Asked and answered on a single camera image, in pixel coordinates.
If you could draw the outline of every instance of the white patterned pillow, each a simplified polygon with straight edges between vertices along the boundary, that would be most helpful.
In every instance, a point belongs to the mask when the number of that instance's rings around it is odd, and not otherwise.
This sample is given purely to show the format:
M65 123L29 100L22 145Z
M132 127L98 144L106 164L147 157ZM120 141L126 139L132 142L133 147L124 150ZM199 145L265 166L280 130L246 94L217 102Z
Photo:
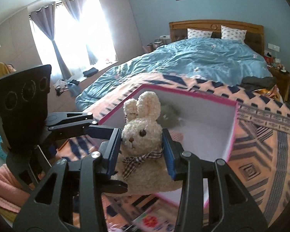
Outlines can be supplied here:
M207 32L207 31L200 31L200 30L194 30L194 29L187 29L188 33L188 39L194 38L194 37L212 37L213 32Z
M238 40L244 42L246 30L233 29L226 26L221 26L221 39Z

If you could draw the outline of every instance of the red flower print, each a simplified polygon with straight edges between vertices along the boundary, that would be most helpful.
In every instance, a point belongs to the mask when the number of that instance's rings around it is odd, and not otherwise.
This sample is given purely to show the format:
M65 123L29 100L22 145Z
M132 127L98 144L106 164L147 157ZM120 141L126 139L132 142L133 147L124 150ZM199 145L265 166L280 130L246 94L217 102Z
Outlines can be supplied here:
M142 219L142 222L146 227L153 228L158 224L158 219L155 216L146 216Z

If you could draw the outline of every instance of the wooden nightstand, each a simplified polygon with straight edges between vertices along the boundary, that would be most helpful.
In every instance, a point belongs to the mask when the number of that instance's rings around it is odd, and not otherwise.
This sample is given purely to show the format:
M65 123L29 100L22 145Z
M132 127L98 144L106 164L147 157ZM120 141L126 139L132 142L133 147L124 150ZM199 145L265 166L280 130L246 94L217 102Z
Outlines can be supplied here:
M290 87L289 72L283 73L274 67L269 68L268 70L275 78L277 78L277 87L279 89L279 93L282 96L282 99L287 101Z

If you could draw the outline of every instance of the plaid scarf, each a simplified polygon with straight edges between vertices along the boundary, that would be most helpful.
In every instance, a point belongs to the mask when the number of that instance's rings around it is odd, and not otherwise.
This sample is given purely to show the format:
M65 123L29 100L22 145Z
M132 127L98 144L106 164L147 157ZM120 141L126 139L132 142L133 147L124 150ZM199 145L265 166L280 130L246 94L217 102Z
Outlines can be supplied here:
M144 163L146 159L151 160L159 159L162 157L162 153L163 149L161 149L160 151L153 151L148 154L144 154L140 157L133 156L126 157L123 161L125 164L127 164L123 172L124 179L127 179L136 168L138 168L142 163Z

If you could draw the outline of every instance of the window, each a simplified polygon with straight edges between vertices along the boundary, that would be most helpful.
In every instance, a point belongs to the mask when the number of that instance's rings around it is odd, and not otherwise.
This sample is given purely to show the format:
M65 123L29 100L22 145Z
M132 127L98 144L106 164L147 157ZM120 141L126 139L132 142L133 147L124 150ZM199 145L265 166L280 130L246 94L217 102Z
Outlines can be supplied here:
M32 20L30 25L42 63L52 65L52 81L55 83L62 75L53 44ZM99 0L87 0L80 23L72 18L63 5L57 5L55 41L72 75L81 75L93 67L89 63L86 44L99 59L97 66L103 67L103 64L116 60L111 33Z

